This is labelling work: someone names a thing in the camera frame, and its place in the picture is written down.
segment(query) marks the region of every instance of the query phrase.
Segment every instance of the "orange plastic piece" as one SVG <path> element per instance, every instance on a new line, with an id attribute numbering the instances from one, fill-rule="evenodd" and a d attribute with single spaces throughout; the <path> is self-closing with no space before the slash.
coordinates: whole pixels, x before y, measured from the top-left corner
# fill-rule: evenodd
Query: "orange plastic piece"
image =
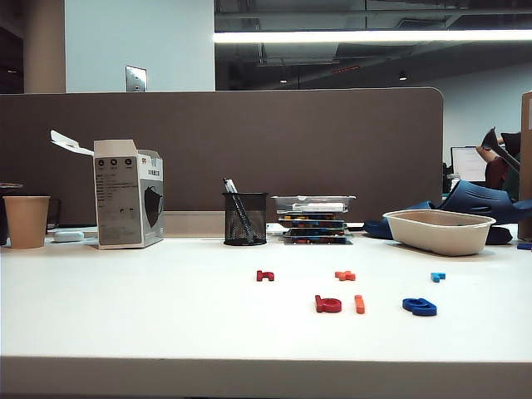
<path id="1" fill-rule="evenodd" d="M 362 299 L 362 295 L 355 295 L 355 309 L 359 314 L 364 314 L 366 312 L 366 307 L 364 306 L 364 299 Z"/>
<path id="2" fill-rule="evenodd" d="M 339 278 L 340 281 L 355 281 L 357 279 L 357 276 L 355 273 L 351 273 L 351 270 L 346 270 L 345 272 L 334 272 L 334 277 Z"/>

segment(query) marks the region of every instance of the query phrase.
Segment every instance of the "ceiling light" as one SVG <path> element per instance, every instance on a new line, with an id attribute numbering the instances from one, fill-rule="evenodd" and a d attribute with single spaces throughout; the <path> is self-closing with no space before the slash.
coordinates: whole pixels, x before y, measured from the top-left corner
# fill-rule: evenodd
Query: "ceiling light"
<path id="1" fill-rule="evenodd" d="M 468 31 L 303 31 L 221 32 L 215 43 L 318 42 L 508 42 L 532 41 L 531 29 Z"/>

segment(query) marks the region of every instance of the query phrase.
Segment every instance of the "mesh pencil holder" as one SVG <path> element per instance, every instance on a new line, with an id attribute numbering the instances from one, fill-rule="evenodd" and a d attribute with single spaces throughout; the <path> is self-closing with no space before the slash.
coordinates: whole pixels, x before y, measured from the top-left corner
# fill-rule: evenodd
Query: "mesh pencil holder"
<path id="1" fill-rule="evenodd" d="M 268 193 L 223 193 L 226 245 L 266 244 Z"/>

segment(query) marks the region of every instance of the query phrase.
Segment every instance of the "wall plate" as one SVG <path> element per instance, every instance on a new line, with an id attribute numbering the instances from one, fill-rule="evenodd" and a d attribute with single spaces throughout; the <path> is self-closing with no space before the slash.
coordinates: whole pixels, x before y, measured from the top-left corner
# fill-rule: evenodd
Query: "wall plate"
<path id="1" fill-rule="evenodd" d="M 146 91 L 147 82 L 146 69 L 126 66 L 126 91 Z"/>

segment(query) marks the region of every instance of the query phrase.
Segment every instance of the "ceiling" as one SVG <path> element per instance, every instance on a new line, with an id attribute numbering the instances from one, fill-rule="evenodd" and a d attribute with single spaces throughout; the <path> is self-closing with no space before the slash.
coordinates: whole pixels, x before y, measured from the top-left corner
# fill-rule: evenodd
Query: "ceiling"
<path id="1" fill-rule="evenodd" d="M 532 28 L 526 0 L 216 0 L 216 32 Z M 532 62 L 531 44 L 217 44 L 217 90 L 383 87 Z M 399 81 L 404 71 L 408 81 Z"/>

